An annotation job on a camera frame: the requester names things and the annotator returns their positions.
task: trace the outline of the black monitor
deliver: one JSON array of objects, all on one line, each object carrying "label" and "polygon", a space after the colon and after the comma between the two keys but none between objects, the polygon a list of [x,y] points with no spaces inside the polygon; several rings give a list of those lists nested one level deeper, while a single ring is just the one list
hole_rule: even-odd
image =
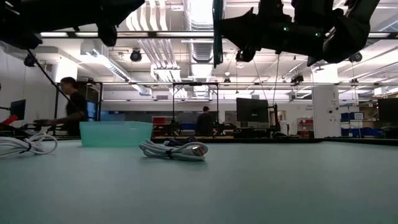
[{"label": "black monitor", "polygon": [[26,100],[18,100],[11,102],[10,115],[16,115],[18,121],[25,119]]},{"label": "black monitor", "polygon": [[268,123],[268,101],[237,98],[236,113],[240,122]]},{"label": "black monitor", "polygon": [[386,123],[398,122],[398,98],[380,99],[377,100],[379,107],[379,119]]}]

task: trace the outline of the blue bin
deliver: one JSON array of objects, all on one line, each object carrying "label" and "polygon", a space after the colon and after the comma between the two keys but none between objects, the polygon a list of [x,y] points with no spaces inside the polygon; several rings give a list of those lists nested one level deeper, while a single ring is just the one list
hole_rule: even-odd
[{"label": "blue bin", "polygon": [[138,121],[81,122],[81,144],[85,147],[137,147],[150,139],[152,123]]}]

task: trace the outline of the white pillar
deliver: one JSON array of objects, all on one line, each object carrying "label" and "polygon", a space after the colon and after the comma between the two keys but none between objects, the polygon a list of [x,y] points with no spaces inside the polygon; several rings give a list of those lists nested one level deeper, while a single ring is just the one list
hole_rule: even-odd
[{"label": "white pillar", "polygon": [[[338,83],[338,72],[335,65],[314,68],[314,83]],[[337,85],[314,86],[312,88],[313,127],[315,138],[340,137],[340,103]]]},{"label": "white pillar", "polygon": [[312,105],[315,138],[340,137],[338,87],[335,85],[313,87]]}]

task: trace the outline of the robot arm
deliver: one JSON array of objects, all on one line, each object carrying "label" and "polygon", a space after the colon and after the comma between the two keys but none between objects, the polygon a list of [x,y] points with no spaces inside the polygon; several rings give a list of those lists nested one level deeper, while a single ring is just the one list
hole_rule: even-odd
[{"label": "robot arm", "polygon": [[[290,16],[281,14],[280,0],[261,0],[259,14],[251,9],[241,17],[216,21],[215,27],[240,49],[236,58],[243,62],[266,48],[308,55],[308,66],[318,60],[338,63],[365,46],[369,21],[378,3],[348,0],[349,11],[344,15],[341,9],[333,10],[333,0],[294,0],[291,21]],[[332,28],[335,32],[326,36]]]}]

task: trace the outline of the red object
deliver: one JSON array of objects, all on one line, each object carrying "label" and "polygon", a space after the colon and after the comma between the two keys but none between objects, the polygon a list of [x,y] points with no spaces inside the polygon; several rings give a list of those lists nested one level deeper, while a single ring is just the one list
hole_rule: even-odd
[{"label": "red object", "polygon": [[154,118],[152,120],[153,124],[165,124],[166,118]]},{"label": "red object", "polygon": [[298,124],[313,124],[313,120],[312,119],[303,119],[303,120],[300,120],[300,122]]},{"label": "red object", "polygon": [[11,117],[7,118],[5,121],[2,122],[2,124],[10,125],[12,122],[17,121],[18,117],[17,115],[12,115]]}]

